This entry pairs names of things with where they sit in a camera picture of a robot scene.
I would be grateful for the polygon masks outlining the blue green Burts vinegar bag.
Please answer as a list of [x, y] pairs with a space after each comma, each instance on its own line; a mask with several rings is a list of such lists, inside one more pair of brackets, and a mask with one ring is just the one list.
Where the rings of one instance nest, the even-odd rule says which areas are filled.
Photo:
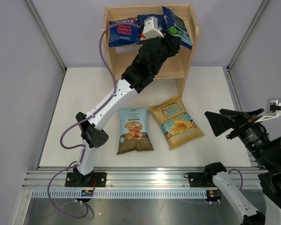
[[181, 45], [191, 50], [192, 41], [184, 21], [175, 15], [169, 8], [162, 6], [162, 9], [167, 32], [172, 36], [180, 37]]

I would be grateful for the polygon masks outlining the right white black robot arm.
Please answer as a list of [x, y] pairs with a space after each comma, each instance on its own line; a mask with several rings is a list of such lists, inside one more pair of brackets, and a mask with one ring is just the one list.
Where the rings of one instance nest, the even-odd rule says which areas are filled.
[[262, 125], [263, 108], [250, 112], [221, 109], [219, 113], [206, 111], [215, 136], [230, 130], [227, 139], [239, 138], [257, 162], [266, 213], [254, 207], [231, 181], [229, 173], [220, 162], [208, 164], [203, 170], [203, 180], [215, 185], [234, 209], [242, 225], [281, 225], [281, 136], [269, 140]]

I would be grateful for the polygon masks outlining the blue Burts chilli bag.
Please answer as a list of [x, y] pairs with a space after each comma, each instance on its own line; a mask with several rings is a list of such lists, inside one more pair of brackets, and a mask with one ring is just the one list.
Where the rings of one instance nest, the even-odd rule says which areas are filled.
[[120, 21], [110, 21], [110, 25], [120, 23], [110, 29], [109, 47], [134, 45], [140, 42], [140, 29], [131, 24], [139, 25], [136, 17]]
[[138, 15], [138, 22], [139, 22], [139, 25], [141, 27], [140, 34], [143, 31], [144, 20], [149, 18], [150, 16], [156, 16], [158, 18], [159, 29], [161, 29], [161, 30], [166, 29], [166, 25], [165, 25], [165, 21], [164, 21], [163, 15], [156, 15], [156, 14]]

